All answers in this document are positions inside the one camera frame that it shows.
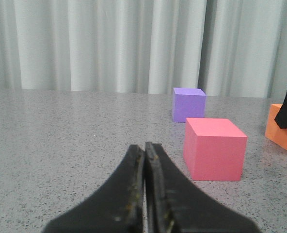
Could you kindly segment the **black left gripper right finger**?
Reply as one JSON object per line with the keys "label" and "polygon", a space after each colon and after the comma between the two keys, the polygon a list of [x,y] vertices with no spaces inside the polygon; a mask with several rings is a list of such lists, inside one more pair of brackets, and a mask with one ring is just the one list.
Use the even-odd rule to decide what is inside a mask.
{"label": "black left gripper right finger", "polygon": [[258,233],[249,218],[197,188],[160,144],[145,145],[147,220],[150,233]]}

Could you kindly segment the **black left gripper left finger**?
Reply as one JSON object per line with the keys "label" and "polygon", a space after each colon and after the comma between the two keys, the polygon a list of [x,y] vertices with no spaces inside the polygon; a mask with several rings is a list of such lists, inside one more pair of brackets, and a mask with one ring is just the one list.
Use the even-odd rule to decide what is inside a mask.
{"label": "black left gripper left finger", "polygon": [[130,145],[106,182],[78,206],[52,220],[46,233],[143,232],[144,151]]}

